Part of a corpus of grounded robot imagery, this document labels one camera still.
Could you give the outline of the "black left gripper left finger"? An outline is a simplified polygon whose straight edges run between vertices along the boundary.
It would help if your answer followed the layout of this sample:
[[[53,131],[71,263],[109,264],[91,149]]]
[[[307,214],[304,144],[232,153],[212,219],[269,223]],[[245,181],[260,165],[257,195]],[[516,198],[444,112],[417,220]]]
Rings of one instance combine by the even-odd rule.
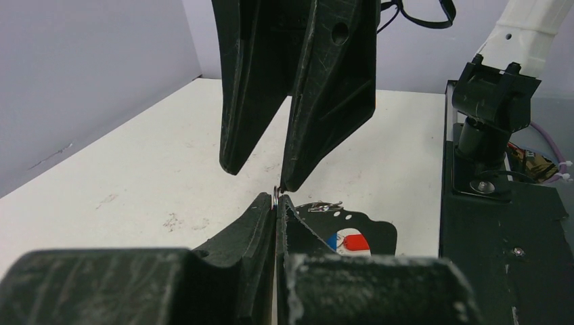
[[[2,324],[270,324],[271,196],[195,249],[32,251],[1,281]]]

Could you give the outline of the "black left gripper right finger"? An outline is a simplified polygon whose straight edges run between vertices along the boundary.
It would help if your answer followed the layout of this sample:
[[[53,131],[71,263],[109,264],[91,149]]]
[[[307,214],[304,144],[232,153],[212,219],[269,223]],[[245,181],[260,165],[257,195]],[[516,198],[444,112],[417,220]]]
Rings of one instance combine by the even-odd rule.
[[[296,213],[276,205],[279,324],[481,324],[464,274],[449,260],[335,253]]]

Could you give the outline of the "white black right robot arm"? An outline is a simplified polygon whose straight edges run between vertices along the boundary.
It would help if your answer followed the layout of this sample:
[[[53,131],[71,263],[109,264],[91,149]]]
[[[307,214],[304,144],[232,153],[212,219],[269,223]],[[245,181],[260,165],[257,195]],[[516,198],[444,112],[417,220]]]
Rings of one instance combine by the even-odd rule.
[[[402,1],[213,1],[223,113],[219,162],[235,175],[287,97],[280,188],[295,192],[375,111],[380,14]],[[509,1],[452,96],[482,125],[513,133],[572,1]]]

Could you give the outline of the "silver metal key plate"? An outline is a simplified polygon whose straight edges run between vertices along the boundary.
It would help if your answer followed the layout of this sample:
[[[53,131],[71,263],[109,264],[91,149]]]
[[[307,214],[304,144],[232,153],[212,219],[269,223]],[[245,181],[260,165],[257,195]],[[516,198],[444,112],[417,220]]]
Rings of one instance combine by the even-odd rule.
[[[312,202],[295,208],[298,216],[322,240],[329,241],[340,230],[357,230],[375,255],[394,255],[397,229],[386,221],[374,221],[366,214],[343,209],[341,202]]]

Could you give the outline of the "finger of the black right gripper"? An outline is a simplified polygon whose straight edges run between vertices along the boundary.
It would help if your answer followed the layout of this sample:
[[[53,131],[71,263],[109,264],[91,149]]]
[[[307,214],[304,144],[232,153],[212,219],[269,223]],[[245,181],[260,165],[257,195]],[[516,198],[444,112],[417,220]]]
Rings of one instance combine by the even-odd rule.
[[[312,1],[296,66],[280,188],[297,191],[375,111],[379,1]]]
[[[240,172],[287,95],[293,92],[310,1],[219,0],[223,90],[219,163]]]

